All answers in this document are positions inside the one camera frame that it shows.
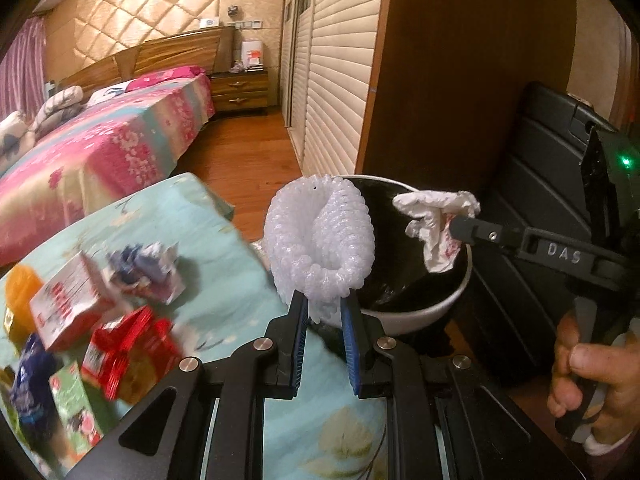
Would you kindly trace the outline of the person's right hand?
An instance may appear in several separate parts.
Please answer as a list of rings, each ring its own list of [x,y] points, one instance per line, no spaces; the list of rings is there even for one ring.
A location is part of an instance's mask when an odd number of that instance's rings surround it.
[[[594,440],[613,445],[639,427],[639,321],[635,318],[622,346],[583,344],[574,315],[561,318],[556,330],[555,361],[547,406],[559,418],[582,404],[582,393],[570,378],[608,386],[602,411],[593,423]]]

